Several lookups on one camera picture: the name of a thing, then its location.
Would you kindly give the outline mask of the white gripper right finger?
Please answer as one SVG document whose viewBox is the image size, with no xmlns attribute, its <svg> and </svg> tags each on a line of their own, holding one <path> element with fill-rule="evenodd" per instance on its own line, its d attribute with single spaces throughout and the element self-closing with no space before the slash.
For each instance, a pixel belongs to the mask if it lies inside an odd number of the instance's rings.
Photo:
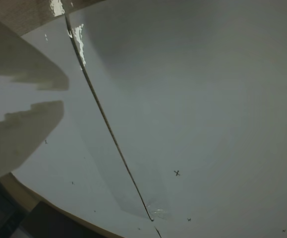
<svg viewBox="0 0 287 238">
<path fill-rule="evenodd" d="M 0 121 L 0 177 L 19 168 L 63 115 L 63 101 L 36 103 L 28 111 L 5 114 Z"/>
</svg>

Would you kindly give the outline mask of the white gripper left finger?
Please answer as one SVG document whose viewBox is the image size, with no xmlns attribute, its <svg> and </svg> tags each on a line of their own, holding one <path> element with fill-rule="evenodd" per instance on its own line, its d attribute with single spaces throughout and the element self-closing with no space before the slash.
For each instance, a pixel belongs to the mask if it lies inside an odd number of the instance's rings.
<svg viewBox="0 0 287 238">
<path fill-rule="evenodd" d="M 53 61 L 0 22 L 0 75 L 39 90 L 66 91 L 69 79 Z"/>
</svg>

